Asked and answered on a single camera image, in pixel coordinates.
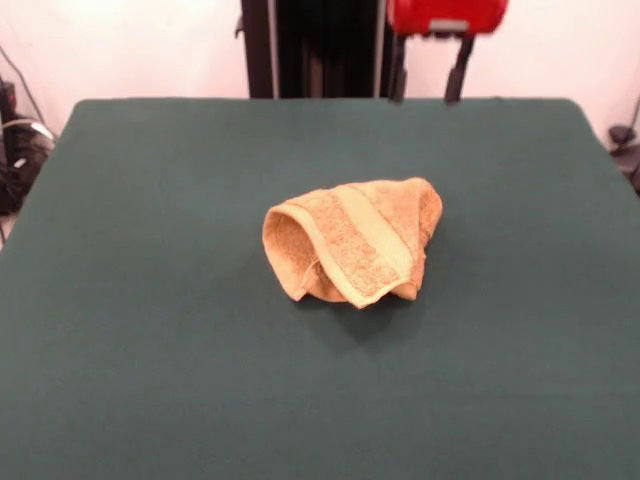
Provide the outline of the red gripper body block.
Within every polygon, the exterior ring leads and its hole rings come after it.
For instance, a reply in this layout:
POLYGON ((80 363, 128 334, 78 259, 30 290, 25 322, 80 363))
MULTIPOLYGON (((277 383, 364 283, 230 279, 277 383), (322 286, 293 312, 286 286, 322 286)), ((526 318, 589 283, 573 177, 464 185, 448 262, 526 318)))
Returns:
POLYGON ((490 34, 501 24, 506 0, 391 0, 387 17, 401 35, 490 34))

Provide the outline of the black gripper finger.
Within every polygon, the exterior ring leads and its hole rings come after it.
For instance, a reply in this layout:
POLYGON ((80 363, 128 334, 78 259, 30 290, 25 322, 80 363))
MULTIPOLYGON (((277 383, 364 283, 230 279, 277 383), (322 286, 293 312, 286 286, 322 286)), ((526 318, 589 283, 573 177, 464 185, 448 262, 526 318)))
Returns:
POLYGON ((444 101, 449 105, 456 104, 461 99, 467 65, 473 52, 474 44, 474 36, 465 36, 461 39, 460 49, 455 64, 450 70, 444 95, 444 101))
POLYGON ((392 43, 388 98, 396 104, 404 101, 406 92, 406 40, 406 36, 395 34, 392 43))

